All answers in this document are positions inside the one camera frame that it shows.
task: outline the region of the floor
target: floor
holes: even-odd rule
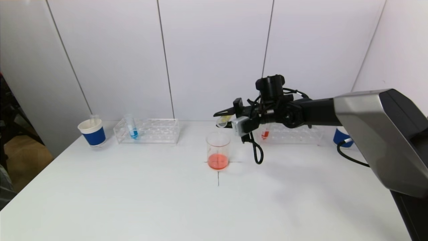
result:
[[[7,166],[15,192],[20,192],[35,178],[53,157],[47,148],[28,136],[16,136],[4,145]]]

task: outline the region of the red liquid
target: red liquid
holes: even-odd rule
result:
[[[267,131],[264,131],[263,133],[262,133],[262,139],[263,140],[266,140],[266,138],[268,138],[268,136],[269,136],[269,131],[267,130]]]
[[[223,154],[212,154],[208,157],[208,166],[215,170],[221,170],[227,167],[229,160]]]

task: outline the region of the blue cup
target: blue cup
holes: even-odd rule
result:
[[[333,142],[337,144],[339,144],[339,142],[346,140],[350,138],[350,136],[348,135],[348,132],[345,130],[344,127],[337,127],[336,128],[336,133],[334,133],[334,137],[333,137]],[[348,142],[342,145],[342,147],[345,148],[349,148],[352,146],[354,142]]]
[[[77,128],[90,146],[100,146],[106,140],[101,119],[90,119],[80,123]]]

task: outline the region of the robotic arm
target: robotic arm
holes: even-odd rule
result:
[[[252,131],[260,124],[343,126],[380,182],[391,190],[412,239],[428,240],[423,225],[428,223],[428,119],[416,105],[394,89],[312,100],[305,93],[283,88],[284,83],[282,75],[261,78],[256,81],[260,96],[254,102],[248,100],[250,106],[237,98],[232,108],[214,116],[236,115],[226,127],[242,142],[253,143],[254,151],[260,149],[258,164],[263,152]],[[302,98],[294,100],[292,93]]]

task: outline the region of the glass beaker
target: glass beaker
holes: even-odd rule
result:
[[[229,164],[230,137],[222,132],[207,136],[207,163],[212,169],[221,170]]]

